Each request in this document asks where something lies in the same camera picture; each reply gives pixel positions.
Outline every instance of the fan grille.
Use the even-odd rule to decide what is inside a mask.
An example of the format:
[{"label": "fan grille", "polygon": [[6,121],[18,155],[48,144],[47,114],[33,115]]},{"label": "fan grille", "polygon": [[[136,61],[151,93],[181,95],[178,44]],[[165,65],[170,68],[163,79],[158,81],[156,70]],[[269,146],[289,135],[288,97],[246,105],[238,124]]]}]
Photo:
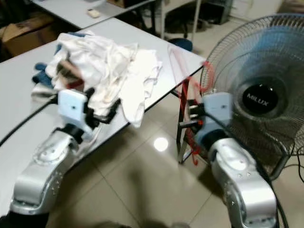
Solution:
[{"label": "fan grille", "polygon": [[[207,61],[215,71],[213,91],[234,96],[231,130],[257,155],[269,173],[283,151],[304,147],[304,16],[277,14],[249,22],[224,37]],[[208,83],[208,69],[201,84]],[[244,82],[266,79],[286,100],[277,116],[255,116],[238,106]]]}]

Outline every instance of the pile of cloth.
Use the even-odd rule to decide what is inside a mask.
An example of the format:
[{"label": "pile of cloth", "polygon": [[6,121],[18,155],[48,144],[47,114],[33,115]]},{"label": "pile of cloth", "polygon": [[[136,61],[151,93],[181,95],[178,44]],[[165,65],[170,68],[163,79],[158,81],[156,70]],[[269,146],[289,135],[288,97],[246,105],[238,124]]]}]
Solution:
[{"label": "pile of cloth", "polygon": [[155,50],[139,49],[138,44],[117,45],[93,32],[61,33],[49,64],[36,64],[39,73],[32,98],[44,101],[59,90],[73,88],[85,91],[95,88],[88,106],[97,115],[107,115],[121,99],[128,122],[140,127],[144,101],[157,83],[162,62]]}]

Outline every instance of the cardboard box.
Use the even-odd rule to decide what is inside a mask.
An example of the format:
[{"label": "cardboard box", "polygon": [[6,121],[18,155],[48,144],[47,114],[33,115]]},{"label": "cardboard box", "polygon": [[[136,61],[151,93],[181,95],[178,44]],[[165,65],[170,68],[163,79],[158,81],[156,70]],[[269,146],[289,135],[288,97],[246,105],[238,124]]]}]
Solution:
[{"label": "cardboard box", "polygon": [[107,0],[107,2],[112,3],[116,6],[123,7],[123,8],[130,7],[132,5],[140,3],[142,1],[145,1],[145,0]]},{"label": "cardboard box", "polygon": [[9,24],[3,34],[2,43],[12,56],[37,48],[56,40],[59,33],[52,29],[53,18],[38,13],[18,24]]}]

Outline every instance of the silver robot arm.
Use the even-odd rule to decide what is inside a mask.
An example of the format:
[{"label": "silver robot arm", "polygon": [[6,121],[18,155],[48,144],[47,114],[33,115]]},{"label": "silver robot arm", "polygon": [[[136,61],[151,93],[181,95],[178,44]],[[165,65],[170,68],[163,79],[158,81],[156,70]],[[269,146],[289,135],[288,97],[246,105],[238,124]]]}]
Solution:
[{"label": "silver robot arm", "polygon": [[58,110],[64,121],[37,148],[28,167],[18,176],[14,186],[10,211],[21,215],[47,214],[53,208],[62,179],[66,172],[82,158],[83,140],[92,142],[94,129],[99,123],[110,123],[116,114],[120,100],[107,116],[94,116],[87,103],[94,89],[86,94],[73,90],[58,93]]},{"label": "silver robot arm", "polygon": [[[228,93],[206,95],[203,109],[228,125],[231,121],[232,99]],[[202,119],[204,124],[197,131],[197,144],[208,151],[212,173],[224,191],[230,222],[233,228],[274,228],[276,197],[256,168],[256,161],[248,151],[211,118]]]}]

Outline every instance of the fan logo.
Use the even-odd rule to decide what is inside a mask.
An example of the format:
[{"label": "fan logo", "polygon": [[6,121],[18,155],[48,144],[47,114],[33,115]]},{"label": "fan logo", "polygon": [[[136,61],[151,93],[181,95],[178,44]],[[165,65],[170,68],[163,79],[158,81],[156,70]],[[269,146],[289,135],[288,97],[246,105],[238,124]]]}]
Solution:
[{"label": "fan logo", "polygon": [[247,98],[257,102],[258,104],[264,105],[264,106],[268,106],[268,104],[269,104],[269,102],[266,102],[266,101],[258,98],[257,96],[251,95],[250,93],[247,94]]}]

